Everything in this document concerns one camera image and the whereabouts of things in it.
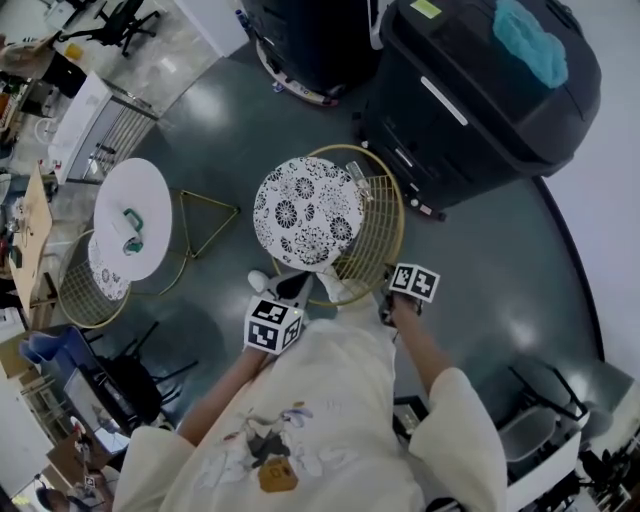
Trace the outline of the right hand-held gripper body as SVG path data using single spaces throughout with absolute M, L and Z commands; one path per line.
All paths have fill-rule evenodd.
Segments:
M 388 265 L 382 287 L 383 301 L 379 307 L 381 322 L 387 327 L 394 327 L 392 311 L 395 295 L 402 295 L 411 301 L 416 314 L 420 316 L 423 306 L 433 301 L 440 278 L 438 273 L 420 265 Z

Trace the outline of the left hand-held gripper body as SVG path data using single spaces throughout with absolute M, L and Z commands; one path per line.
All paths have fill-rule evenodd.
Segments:
M 303 320 L 302 309 L 253 296 L 244 318 L 244 345 L 280 355 L 300 337 Z

